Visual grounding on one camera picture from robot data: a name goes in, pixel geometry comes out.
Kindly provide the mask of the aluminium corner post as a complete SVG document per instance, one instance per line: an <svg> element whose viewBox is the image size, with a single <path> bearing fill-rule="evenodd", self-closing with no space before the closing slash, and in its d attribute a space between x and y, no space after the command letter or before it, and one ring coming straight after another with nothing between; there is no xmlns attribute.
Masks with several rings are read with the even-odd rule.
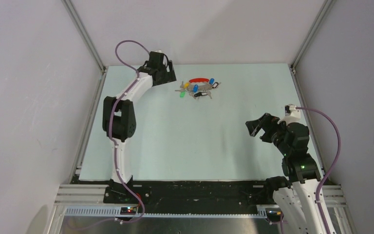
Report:
<svg viewBox="0 0 374 234"><path fill-rule="evenodd" d="M77 32L81 36L85 46L87 47L90 55L92 56L93 60L95 61L98 69L100 70L101 74L105 73L106 66L104 65L96 47L93 43L90 34L88 33L85 24L83 23L74 3L72 0L61 0L63 3L67 13L69 14L72 23L77 29Z"/></svg>
<svg viewBox="0 0 374 234"><path fill-rule="evenodd" d="M329 14L329 11L335 4L335 0L325 0L316 15L311 27L308 30L308 33L306 37L304 38L300 48L298 49L294 59L290 63L290 69L293 74L296 73L297 66L299 65L302 57L304 56L305 52L308 50L311 42L313 41L315 35L319 31L319 28L322 25L322 22L325 20L327 15Z"/></svg>

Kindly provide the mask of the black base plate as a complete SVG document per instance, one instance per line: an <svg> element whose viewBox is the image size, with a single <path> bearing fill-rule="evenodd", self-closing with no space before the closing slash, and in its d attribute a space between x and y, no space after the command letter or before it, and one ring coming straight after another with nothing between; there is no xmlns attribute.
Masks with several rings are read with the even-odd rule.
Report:
<svg viewBox="0 0 374 234"><path fill-rule="evenodd" d="M273 205L262 180L148 181L131 180L127 186L109 181L105 204L145 205L146 213L256 214L262 205Z"/></svg>

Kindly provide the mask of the left aluminium corner post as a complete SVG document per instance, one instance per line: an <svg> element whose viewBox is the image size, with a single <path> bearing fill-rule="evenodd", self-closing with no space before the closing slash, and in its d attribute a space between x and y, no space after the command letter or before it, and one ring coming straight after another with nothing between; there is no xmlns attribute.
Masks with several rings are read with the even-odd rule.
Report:
<svg viewBox="0 0 374 234"><path fill-rule="evenodd" d="M81 36L85 46L87 47L90 55L92 56L93 60L95 61L98 69L100 70L101 74L105 73L106 66L104 65L96 47L93 43L90 34L88 33L85 24L83 23L74 3L72 0L61 0L63 3L67 13L69 14L72 23L77 29L77 32Z"/></svg>

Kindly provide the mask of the black key tag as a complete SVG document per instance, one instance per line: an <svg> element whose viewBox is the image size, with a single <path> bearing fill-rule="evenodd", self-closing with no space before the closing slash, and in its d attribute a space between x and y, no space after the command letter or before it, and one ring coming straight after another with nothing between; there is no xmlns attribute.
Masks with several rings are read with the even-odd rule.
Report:
<svg viewBox="0 0 374 234"><path fill-rule="evenodd" d="M194 94L195 98L202 97L202 96L207 96L207 92L197 92Z"/></svg>

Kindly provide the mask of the right aluminium corner post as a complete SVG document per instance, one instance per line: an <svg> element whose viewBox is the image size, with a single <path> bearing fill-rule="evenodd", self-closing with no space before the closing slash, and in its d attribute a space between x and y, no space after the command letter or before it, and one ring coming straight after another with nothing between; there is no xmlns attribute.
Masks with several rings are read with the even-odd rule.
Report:
<svg viewBox="0 0 374 234"><path fill-rule="evenodd" d="M329 14L329 11L335 4L335 0L325 0L316 15L311 27L308 30L308 33L306 37L304 38L300 48L298 49L294 59L290 63L290 69L293 74L296 73L297 66L299 65L302 57L304 56L305 52L308 50L311 42L313 41L315 35L319 31L319 28L322 25L322 22L325 20L327 15Z"/></svg>

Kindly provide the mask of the aluminium frame rail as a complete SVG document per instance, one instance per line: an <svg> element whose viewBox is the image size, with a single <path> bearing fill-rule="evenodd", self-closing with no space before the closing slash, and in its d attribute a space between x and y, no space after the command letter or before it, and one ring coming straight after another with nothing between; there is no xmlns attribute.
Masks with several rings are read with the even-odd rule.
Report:
<svg viewBox="0 0 374 234"><path fill-rule="evenodd" d="M106 185L96 184L60 185L55 198L55 205L103 205L106 187Z"/></svg>

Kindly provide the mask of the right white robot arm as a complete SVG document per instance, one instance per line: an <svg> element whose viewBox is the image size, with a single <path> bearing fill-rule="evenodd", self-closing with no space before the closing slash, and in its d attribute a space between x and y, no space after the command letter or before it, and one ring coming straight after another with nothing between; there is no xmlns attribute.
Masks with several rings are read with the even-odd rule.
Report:
<svg viewBox="0 0 374 234"><path fill-rule="evenodd" d="M316 161L308 153L310 132L300 123L299 109L287 111L283 118L265 113L245 123L250 136L260 130L263 142L272 143L283 155L283 176L268 178L264 199L277 204L281 218L299 234L334 234L327 206L323 201L323 178Z"/></svg>

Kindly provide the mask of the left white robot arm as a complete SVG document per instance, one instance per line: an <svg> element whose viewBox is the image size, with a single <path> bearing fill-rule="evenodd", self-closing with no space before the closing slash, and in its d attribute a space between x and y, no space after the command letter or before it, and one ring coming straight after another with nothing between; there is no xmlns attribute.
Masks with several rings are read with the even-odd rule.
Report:
<svg viewBox="0 0 374 234"><path fill-rule="evenodd" d="M162 51L151 51L149 59L136 70L136 78L118 95L103 101L102 127L112 143L112 176L122 184L115 196L123 203L134 198L134 189L126 184L132 179L126 145L137 127L135 103L152 87L176 81L173 63Z"/></svg>

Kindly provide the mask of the steel key holder red handle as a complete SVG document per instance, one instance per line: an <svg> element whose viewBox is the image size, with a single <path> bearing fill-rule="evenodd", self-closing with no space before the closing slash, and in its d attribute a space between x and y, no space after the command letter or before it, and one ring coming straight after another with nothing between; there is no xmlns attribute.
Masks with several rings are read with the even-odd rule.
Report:
<svg viewBox="0 0 374 234"><path fill-rule="evenodd" d="M208 91L208 90L211 90L212 89L212 85L209 84L209 80L208 78L193 78L193 79L190 79L189 81L187 81L188 83L190 83L189 87L187 89L184 89L183 86L186 82L183 82L181 83L180 85L180 88L182 91L185 91L185 92L189 92L189 93L193 93L193 87L194 85L198 85L199 86L199 90L198 92L205 92L205 91Z"/></svg>

